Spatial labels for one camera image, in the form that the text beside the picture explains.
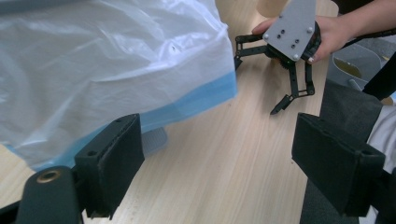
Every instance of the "black sleeve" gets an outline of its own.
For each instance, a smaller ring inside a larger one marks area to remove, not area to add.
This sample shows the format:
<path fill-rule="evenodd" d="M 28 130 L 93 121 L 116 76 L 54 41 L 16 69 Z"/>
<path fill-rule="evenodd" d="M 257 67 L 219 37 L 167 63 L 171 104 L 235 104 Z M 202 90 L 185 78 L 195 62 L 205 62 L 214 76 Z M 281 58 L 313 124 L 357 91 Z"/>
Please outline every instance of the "black sleeve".
<path fill-rule="evenodd" d="M 384 67 L 366 84 L 363 92 L 383 100 L 396 92 L 396 52 Z"/>

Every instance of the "human hand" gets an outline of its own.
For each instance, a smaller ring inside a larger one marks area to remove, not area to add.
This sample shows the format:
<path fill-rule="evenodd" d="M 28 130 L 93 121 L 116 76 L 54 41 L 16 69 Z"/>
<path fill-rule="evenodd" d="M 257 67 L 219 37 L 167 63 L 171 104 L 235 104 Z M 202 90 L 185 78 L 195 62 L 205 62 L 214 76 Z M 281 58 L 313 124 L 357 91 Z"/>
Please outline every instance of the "human hand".
<path fill-rule="evenodd" d="M 320 17 L 316 18 L 320 28 L 321 44 L 314 55 L 316 63 L 326 58 L 331 53 L 336 52 L 349 40 L 349 31 L 342 21 L 337 17 Z M 263 21 L 256 26 L 251 32 L 254 35 L 263 34 L 276 21 L 276 18 Z"/>

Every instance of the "plastic bag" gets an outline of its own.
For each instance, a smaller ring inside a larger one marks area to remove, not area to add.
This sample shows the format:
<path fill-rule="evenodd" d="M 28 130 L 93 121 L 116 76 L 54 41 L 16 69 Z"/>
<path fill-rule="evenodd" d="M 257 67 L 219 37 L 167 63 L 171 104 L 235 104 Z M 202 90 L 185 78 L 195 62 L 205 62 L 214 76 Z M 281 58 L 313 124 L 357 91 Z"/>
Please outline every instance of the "plastic bag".
<path fill-rule="evenodd" d="M 214 0 L 81 1 L 0 15 L 0 142 L 41 170 L 114 119 L 142 132 L 236 95 Z"/>

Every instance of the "wooden table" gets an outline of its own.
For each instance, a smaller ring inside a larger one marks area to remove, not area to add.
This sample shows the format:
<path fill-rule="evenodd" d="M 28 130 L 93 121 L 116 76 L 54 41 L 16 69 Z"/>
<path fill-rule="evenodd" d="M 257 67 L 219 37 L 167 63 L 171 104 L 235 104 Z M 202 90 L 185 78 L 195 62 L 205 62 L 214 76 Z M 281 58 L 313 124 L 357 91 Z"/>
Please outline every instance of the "wooden table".
<path fill-rule="evenodd" d="M 233 42 L 265 20 L 255 1 L 218 0 Z M 318 0 L 318 14 L 336 5 Z M 304 83 L 301 63 L 299 74 Z M 291 159 L 298 112 L 318 114 L 327 60 L 313 66 L 317 93 L 270 116 L 290 93 L 289 73 L 264 55 L 244 58 L 239 93 L 199 116 L 166 127 L 169 145 L 143 163 L 113 221 L 86 223 L 299 223 L 306 177 Z M 0 147 L 0 207 L 21 197 L 33 173 Z"/>

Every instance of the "white plastic bag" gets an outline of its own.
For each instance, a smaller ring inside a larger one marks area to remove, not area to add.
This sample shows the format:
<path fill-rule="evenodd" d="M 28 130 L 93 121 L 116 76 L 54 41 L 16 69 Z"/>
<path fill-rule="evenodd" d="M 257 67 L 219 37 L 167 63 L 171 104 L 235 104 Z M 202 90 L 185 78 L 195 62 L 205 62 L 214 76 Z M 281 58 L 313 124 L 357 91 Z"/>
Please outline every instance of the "white plastic bag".
<path fill-rule="evenodd" d="M 0 15 L 0 142 L 33 169 L 72 165 L 110 121 L 142 131 L 236 94 L 214 0 L 81 1 Z"/>

